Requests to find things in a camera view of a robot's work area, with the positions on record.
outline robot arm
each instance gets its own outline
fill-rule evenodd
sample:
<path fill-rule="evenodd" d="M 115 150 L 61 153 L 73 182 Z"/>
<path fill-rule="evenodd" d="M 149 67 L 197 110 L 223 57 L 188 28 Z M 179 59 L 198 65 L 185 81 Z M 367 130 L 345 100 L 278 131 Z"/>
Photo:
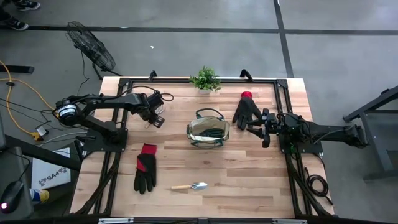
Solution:
<path fill-rule="evenodd" d="M 77 103 L 86 105 L 81 109 Z M 95 109 L 126 109 L 131 114 L 138 114 L 144 121 L 148 121 L 157 128 L 160 128 L 164 119 L 158 116 L 155 110 L 164 104 L 162 95 L 155 91 L 151 96 L 145 93 L 131 93 L 126 96 L 104 96 L 104 95 L 86 95 L 69 96 L 56 104 L 58 118 L 66 126 L 80 124 L 101 133 L 107 139 L 116 139 L 120 133 L 116 124 L 112 121 L 100 121 L 94 118 L 90 113 Z"/>
<path fill-rule="evenodd" d="M 337 141 L 358 148 L 367 145 L 364 130 L 360 126 L 318 125 L 292 113 L 275 115 L 263 109 L 262 118 L 248 124 L 262 126 L 259 129 L 248 128 L 248 131 L 263 139 L 263 147 L 269 147 L 270 134 L 282 135 L 285 142 L 292 144 L 316 145 L 320 141 Z"/>

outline green plant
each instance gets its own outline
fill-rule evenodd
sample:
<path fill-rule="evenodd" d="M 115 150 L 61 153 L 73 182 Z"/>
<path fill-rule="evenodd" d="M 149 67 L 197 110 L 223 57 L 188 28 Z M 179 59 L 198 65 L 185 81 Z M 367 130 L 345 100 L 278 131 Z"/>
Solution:
<path fill-rule="evenodd" d="M 214 73 L 214 70 L 211 68 L 207 68 L 203 66 L 203 68 L 199 71 L 198 76 L 191 76 L 189 79 L 193 85 L 201 90 L 211 90 L 216 91 L 220 90 L 221 80 L 217 79 L 217 75 Z"/>

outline concrete floor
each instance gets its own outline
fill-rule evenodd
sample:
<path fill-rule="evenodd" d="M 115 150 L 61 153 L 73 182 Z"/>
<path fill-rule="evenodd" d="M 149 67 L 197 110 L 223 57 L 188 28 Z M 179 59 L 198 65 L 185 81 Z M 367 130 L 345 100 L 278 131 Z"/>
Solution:
<path fill-rule="evenodd" d="M 272 0 L 42 0 L 37 12 L 14 12 L 35 26 L 199 27 L 277 29 Z M 395 0 L 280 0 L 286 29 L 398 30 Z M 0 60 L 31 65 L 33 75 L 13 74 L 38 89 L 48 102 L 74 95 L 82 75 L 80 52 L 65 32 L 0 30 Z M 112 53 L 115 71 L 123 75 L 193 75 L 203 65 L 220 76 L 237 76 L 242 68 L 254 77 L 287 77 L 279 34 L 178 32 L 94 32 Z M 287 35 L 294 76 L 304 78 L 313 119 L 344 124 L 342 117 L 398 83 L 398 36 Z M 81 93 L 98 93 L 101 82 L 86 58 L 90 77 Z M 5 97 L 7 88 L 0 88 Z M 46 109 L 22 85 L 11 100 Z M 39 114 L 28 112 L 40 119 Z M 33 142 L 1 108 L 6 134 Z M 15 114 L 25 128 L 38 122 Z M 59 135 L 52 131 L 50 136 Z M 46 145 L 48 149 L 67 142 Z M 398 181 L 365 184 L 363 176 L 379 170 L 370 148 L 323 143 L 326 174 L 337 215 L 345 218 L 398 222 Z"/>

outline red and black glove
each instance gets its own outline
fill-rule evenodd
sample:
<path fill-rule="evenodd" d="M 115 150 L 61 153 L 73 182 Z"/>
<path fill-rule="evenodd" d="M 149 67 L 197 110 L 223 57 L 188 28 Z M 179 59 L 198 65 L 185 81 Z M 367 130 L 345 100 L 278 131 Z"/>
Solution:
<path fill-rule="evenodd" d="M 238 108 L 236 108 L 234 118 L 232 123 L 238 122 L 236 125 L 241 130 L 246 128 L 248 121 L 252 121 L 252 114 L 256 115 L 258 119 L 261 119 L 261 112 L 259 108 L 254 103 L 252 97 L 253 94 L 249 91 L 244 91 L 241 94 L 241 100 L 239 101 Z"/>
<path fill-rule="evenodd" d="M 141 153 L 137 156 L 136 178 L 134 190 L 144 194 L 146 189 L 151 192 L 156 186 L 156 146 L 144 144 Z"/>

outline wooden table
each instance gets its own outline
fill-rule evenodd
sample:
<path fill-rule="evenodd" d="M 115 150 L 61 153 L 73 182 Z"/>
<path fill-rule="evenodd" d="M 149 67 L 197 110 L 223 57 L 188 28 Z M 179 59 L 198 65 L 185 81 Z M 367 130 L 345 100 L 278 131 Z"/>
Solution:
<path fill-rule="evenodd" d="M 115 95 L 118 82 L 119 77 L 104 77 L 101 93 Z M 292 78 L 288 79 L 288 84 L 293 112 L 311 121 L 304 81 L 301 78 Z M 279 143 L 274 135 L 271 135 L 270 147 L 263 149 L 258 137 L 241 131 L 233 124 L 226 144 L 212 150 L 191 146 L 186 136 L 187 124 L 195 119 L 195 111 L 201 108 L 214 108 L 231 122 L 242 91 L 253 93 L 253 100 L 260 110 L 269 108 L 271 113 L 276 113 L 272 85 L 224 84 L 222 90 L 211 95 L 199 95 L 198 90 L 188 83 L 145 85 L 162 93 L 171 93 L 175 99 L 165 102 L 166 110 L 161 115 L 165 118 L 165 123 L 160 129 L 154 126 L 146 129 L 146 122 L 138 115 L 129 115 L 129 138 L 126 151 L 121 156 L 112 216 L 294 217 L 285 157 L 280 153 Z M 134 91 L 151 93 L 145 88 L 136 88 Z M 112 112 L 113 110 L 98 110 L 95 116 L 109 121 Z M 157 145 L 157 186 L 152 192 L 140 195 L 134 191 L 133 183 L 136 156 L 143 143 Z M 97 187 L 103 157 L 103 152 L 95 152 L 83 161 L 71 212 L 81 208 Z M 325 177 L 323 166 L 315 156 L 303 154 L 303 164 L 311 174 Z M 193 182 L 206 182 L 208 188 L 197 192 L 169 190 L 172 185 Z M 301 190 L 297 192 L 301 201 L 300 208 L 304 211 Z M 317 199 L 328 212 L 333 213 L 333 207 L 325 198 Z"/>

